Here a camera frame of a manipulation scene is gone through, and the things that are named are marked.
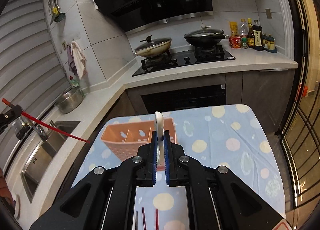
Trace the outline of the cream hanging towel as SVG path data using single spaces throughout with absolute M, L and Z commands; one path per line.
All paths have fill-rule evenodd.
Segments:
M 86 58 L 79 44 L 74 40 L 71 42 L 71 54 L 73 56 L 78 78 L 81 80 L 82 77 L 87 73 Z

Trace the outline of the pink perforated utensil holder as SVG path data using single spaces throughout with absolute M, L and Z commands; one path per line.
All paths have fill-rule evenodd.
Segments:
M 137 155 L 138 148 L 151 142 L 155 122 L 123 122 L 107 125 L 101 140 L 121 161 Z

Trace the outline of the brown vinegar bottle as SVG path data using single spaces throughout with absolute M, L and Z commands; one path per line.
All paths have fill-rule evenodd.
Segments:
M 250 49 L 254 48 L 254 32 L 253 32 L 253 25 L 252 25 L 252 19 L 248 18 L 248 47 Z

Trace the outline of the steel mixing bowl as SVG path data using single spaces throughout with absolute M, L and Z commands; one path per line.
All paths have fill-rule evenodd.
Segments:
M 76 86 L 59 96 L 54 105 L 63 114 L 67 114 L 76 109 L 82 103 L 83 99 L 84 94 L 80 86 Z

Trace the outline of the white ceramic spoon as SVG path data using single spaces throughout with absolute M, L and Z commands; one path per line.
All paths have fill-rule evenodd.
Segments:
M 157 132 L 157 165 L 164 162 L 164 117 L 161 112 L 155 112 L 155 129 Z

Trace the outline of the black gas stove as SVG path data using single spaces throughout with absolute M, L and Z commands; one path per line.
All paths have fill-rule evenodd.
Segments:
M 132 74 L 132 77 L 187 65 L 227 60 L 235 60 L 235 57 L 224 50 L 222 45 L 214 46 L 209 50 L 201 50 L 196 47 L 193 50 L 176 53 L 167 51 L 159 56 L 141 60 L 141 67 Z

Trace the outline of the beige wok with lid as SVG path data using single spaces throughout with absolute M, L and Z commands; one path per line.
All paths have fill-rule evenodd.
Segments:
M 135 55 L 144 58 L 156 57 L 169 51 L 172 43 L 171 38 L 152 39 L 152 35 L 140 41 L 143 44 L 135 48 Z

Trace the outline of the small dark jars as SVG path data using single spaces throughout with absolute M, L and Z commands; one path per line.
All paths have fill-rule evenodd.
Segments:
M 263 34 L 263 48 L 265 51 L 270 52 L 270 53 L 277 53 L 277 48 L 275 45 L 275 38 L 269 34 Z

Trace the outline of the chrome faucet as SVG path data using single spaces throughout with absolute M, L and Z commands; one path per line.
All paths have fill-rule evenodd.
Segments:
M 12 123 L 11 127 L 13 128 L 14 133 L 19 140 L 24 139 L 24 137 L 30 129 L 33 129 L 33 131 L 35 131 L 43 141 L 46 141 L 48 138 L 43 127 L 41 127 L 40 125 L 35 126 L 33 122 L 31 122 L 28 118 L 25 118 L 24 116 L 20 116 L 18 119 L 16 119 Z

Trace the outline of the black wok with lid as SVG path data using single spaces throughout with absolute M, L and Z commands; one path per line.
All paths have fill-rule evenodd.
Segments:
M 229 36 L 224 34 L 223 30 L 202 25 L 200 30 L 185 34 L 184 38 L 194 47 L 211 47 L 217 45 L 223 39 L 229 39 Z

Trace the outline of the hanging utensil rack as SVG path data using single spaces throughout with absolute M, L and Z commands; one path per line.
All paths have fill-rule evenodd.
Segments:
M 58 0 L 48 0 L 49 12 L 51 13 L 50 25 L 59 23 L 65 19 L 65 13 L 61 12 L 61 7 L 58 5 Z

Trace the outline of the red instant noodle cup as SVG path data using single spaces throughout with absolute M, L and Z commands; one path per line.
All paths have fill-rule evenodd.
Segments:
M 240 36 L 230 36 L 229 44 L 233 49 L 240 49 L 242 48 L 242 38 Z

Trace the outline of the red chopstick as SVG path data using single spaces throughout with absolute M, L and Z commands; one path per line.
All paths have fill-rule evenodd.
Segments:
M 5 105 L 7 105 L 9 108 L 13 108 L 13 107 L 15 106 L 15 105 L 13 105 L 12 103 L 10 103 L 8 100 L 6 100 L 5 98 L 2 98 L 2 102 L 3 102 Z M 76 139 L 76 140 L 79 140 L 79 141 L 82 141 L 82 142 L 85 142 L 85 143 L 89 143 L 89 140 L 85 140 L 85 139 L 83 139 L 83 138 L 74 136 L 74 135 L 69 134 L 69 133 L 67 133 L 67 132 L 65 132 L 65 131 L 62 131 L 62 130 L 60 130 L 60 129 L 58 129 L 58 128 L 55 129 L 55 128 L 51 127 L 49 124 L 44 123 L 43 121 L 36 119 L 35 117 L 31 116 L 30 114 L 26 113 L 26 112 L 23 111 L 23 110 L 22 110 L 21 116 L 24 116 L 25 118 L 28 118 L 29 120 L 35 122 L 36 124 L 39 124 L 39 125 L 41 125 L 41 126 L 43 126 L 43 127 L 46 127 L 46 128 L 48 128 L 48 129 L 50 129 L 50 130 L 53 130 L 53 131 L 55 131 L 55 132 L 58 132 L 58 133 L 60 133 L 60 134 L 62 134 L 62 135 L 65 135 L 65 136 L 67 136 L 67 137 L 71 137 L 71 138 L 74 138 L 74 139 Z
M 155 210 L 155 230 L 159 230 L 159 212 L 157 208 Z

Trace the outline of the purple hanging towel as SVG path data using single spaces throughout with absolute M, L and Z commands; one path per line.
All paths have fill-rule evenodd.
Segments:
M 73 75 L 77 76 L 78 73 L 77 73 L 77 69 L 76 69 L 76 66 L 75 66 L 73 55 L 71 53 L 71 46 L 69 44 L 66 47 L 66 51 L 67 51 L 67 59 L 68 59 L 69 71 L 71 71 L 73 73 Z

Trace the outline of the green dish soap bottle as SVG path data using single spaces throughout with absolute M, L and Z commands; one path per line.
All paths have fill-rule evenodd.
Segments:
M 70 76 L 69 78 L 70 78 L 70 83 L 72 88 L 76 88 L 80 86 L 79 82 L 76 79 L 74 79 L 73 76 Z

